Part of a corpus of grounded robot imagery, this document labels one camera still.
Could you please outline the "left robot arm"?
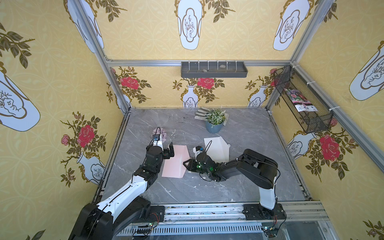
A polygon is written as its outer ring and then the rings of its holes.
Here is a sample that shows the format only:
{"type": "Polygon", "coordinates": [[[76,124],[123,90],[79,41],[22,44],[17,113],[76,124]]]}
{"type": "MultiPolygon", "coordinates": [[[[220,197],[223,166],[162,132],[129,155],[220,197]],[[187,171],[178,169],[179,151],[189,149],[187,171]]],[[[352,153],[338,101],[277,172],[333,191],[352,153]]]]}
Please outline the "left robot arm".
{"type": "Polygon", "coordinates": [[[147,218],[151,202],[141,196],[157,180],[163,161],[175,156],[173,143],[167,149],[160,141],[146,147],[146,158],[132,178],[98,204],[81,210],[70,240],[111,240],[129,224],[147,218]]]}

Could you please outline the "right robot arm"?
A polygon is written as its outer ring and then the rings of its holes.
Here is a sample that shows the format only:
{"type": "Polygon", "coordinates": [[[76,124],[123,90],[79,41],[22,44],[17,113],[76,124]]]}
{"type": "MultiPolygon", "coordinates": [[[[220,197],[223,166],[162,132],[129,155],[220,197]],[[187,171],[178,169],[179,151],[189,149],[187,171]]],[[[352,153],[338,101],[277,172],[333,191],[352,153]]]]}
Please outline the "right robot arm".
{"type": "Polygon", "coordinates": [[[281,173],[278,163],[253,150],[229,162],[216,163],[205,151],[199,151],[194,159],[183,162],[190,172],[207,175],[213,182],[224,182],[231,177],[243,175],[259,188],[259,204],[264,210],[272,211],[277,205],[276,181],[281,173]]]}

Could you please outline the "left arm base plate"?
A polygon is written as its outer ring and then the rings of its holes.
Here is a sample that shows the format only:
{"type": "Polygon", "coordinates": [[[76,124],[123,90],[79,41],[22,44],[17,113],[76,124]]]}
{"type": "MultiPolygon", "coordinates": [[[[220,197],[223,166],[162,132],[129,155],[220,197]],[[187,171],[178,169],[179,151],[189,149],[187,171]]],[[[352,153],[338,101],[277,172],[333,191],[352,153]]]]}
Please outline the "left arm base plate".
{"type": "Polygon", "coordinates": [[[134,223],[162,223],[165,218],[165,206],[151,206],[149,210],[144,214],[143,217],[140,217],[138,220],[135,220],[134,223]]]}

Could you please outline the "white envelope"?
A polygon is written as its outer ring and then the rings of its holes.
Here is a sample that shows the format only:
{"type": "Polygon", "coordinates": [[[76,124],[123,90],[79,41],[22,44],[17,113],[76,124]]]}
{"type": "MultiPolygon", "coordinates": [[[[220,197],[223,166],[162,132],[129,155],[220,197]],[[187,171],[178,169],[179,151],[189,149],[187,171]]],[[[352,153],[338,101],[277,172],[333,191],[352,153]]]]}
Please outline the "white envelope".
{"type": "Polygon", "coordinates": [[[204,138],[207,155],[216,163],[230,161],[230,147],[222,137],[204,138]]]}

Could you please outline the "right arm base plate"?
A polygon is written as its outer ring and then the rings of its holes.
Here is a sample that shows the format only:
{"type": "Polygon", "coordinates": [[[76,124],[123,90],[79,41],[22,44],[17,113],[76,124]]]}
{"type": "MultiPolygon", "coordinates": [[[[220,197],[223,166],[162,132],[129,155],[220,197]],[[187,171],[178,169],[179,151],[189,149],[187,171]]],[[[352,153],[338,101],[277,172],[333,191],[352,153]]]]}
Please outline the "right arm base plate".
{"type": "Polygon", "coordinates": [[[275,207],[270,210],[260,204],[245,204],[243,205],[242,213],[246,220],[284,220],[287,215],[281,204],[275,204],[275,207]]]}

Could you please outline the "pink envelope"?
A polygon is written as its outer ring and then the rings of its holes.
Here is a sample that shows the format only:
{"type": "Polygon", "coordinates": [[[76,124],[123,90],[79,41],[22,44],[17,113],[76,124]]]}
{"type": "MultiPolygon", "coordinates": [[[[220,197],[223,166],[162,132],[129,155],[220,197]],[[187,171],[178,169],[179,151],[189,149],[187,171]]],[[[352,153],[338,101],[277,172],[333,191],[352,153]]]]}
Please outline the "pink envelope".
{"type": "Polygon", "coordinates": [[[183,165],[185,161],[190,159],[187,146],[174,145],[175,156],[165,160],[162,172],[163,178],[181,179],[184,177],[186,167],[183,165]]]}

